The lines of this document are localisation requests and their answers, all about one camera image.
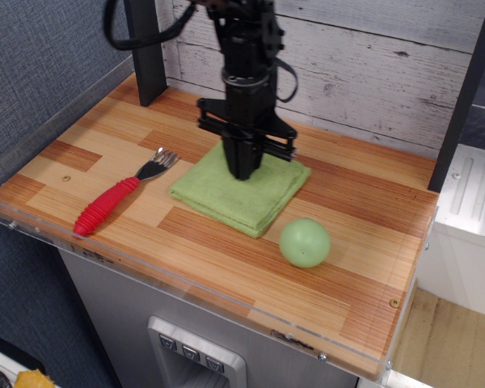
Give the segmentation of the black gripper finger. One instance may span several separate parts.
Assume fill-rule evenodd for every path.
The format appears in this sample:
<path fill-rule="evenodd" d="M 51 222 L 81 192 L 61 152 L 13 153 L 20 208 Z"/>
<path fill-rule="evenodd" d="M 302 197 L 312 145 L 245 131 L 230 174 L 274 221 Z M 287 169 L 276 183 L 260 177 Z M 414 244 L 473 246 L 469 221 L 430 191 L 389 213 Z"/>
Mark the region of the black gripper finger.
<path fill-rule="evenodd" d="M 239 167 L 239 145 L 240 140 L 232 136 L 222 137 L 223 150 L 230 173 L 235 178 L 241 177 Z"/>
<path fill-rule="evenodd" d="M 259 169 L 264 154 L 262 140 L 244 141 L 240 145 L 240 179 L 248 180 Z"/>

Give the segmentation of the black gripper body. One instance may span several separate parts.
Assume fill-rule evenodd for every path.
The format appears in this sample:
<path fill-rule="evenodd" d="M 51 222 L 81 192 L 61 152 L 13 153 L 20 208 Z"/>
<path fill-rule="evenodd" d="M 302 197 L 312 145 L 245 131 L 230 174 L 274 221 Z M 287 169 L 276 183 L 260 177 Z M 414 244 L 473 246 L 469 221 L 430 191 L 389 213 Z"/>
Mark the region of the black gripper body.
<path fill-rule="evenodd" d="M 254 140 L 263 152 L 286 161 L 296 156 L 293 140 L 297 131 L 275 112 L 277 73 L 242 78 L 223 72 L 224 99 L 201 98 L 200 128 L 227 134 L 230 129 L 247 140 Z"/>

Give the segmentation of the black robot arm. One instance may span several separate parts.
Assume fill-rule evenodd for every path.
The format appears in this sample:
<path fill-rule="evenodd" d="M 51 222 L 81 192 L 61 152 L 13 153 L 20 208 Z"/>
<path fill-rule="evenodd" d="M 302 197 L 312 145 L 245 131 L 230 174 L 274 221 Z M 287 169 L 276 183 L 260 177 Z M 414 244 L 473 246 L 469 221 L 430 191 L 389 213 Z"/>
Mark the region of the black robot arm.
<path fill-rule="evenodd" d="M 291 161 L 296 130 L 275 112 L 284 31 L 272 1 L 204 1 L 224 57 L 224 99 L 199 99 L 198 125 L 221 136 L 233 177 L 247 180 L 265 154 Z"/>

